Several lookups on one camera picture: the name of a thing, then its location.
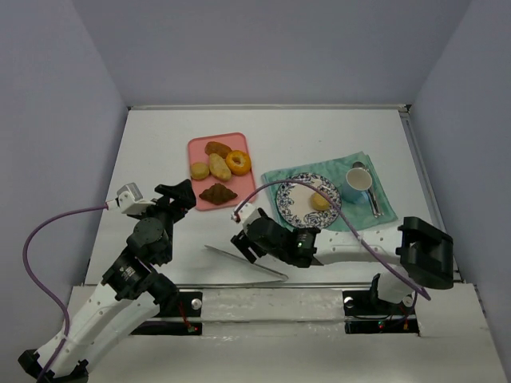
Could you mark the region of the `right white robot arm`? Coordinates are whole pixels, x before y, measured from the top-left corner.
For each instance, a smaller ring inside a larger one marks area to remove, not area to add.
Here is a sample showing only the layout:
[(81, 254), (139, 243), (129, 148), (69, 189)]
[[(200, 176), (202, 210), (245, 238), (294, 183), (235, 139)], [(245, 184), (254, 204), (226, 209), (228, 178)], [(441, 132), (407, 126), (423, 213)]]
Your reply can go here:
[(416, 292), (454, 286), (454, 241), (418, 217), (401, 224), (357, 233), (300, 228), (289, 230), (251, 204), (239, 207), (232, 220), (242, 229), (232, 244), (250, 263), (270, 255), (298, 268), (336, 263), (379, 263), (384, 267), (371, 283), (375, 301), (399, 304)]

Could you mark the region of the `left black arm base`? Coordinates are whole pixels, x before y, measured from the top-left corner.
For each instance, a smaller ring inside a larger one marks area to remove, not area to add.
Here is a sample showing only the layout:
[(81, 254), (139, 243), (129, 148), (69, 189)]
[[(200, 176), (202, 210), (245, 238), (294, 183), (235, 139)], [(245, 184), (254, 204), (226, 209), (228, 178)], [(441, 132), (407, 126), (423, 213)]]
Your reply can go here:
[(145, 320), (131, 335), (200, 336), (203, 333), (202, 307), (201, 290), (180, 289), (174, 303)]

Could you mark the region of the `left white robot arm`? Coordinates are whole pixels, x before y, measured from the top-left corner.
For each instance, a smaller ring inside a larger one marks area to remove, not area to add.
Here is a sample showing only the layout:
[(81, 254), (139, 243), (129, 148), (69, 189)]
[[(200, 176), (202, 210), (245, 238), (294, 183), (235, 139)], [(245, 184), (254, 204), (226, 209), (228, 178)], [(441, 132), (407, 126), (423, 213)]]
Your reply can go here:
[(176, 285), (157, 268), (172, 261), (175, 223), (196, 206), (190, 180), (159, 184), (160, 198), (144, 199), (134, 183), (124, 185), (101, 209), (137, 222), (126, 246), (75, 315), (66, 306), (64, 325), (46, 344), (18, 358), (38, 382), (86, 382), (89, 374), (139, 325), (179, 302)]

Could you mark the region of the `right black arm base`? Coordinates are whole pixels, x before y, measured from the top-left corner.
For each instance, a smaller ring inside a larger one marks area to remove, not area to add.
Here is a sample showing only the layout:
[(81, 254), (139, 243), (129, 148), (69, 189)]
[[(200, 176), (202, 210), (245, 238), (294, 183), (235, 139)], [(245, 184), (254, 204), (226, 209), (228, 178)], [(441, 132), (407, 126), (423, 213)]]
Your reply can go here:
[(373, 278), (369, 290), (343, 291), (346, 333), (419, 334), (417, 294), (406, 294), (399, 303), (383, 301), (377, 294), (378, 279)]

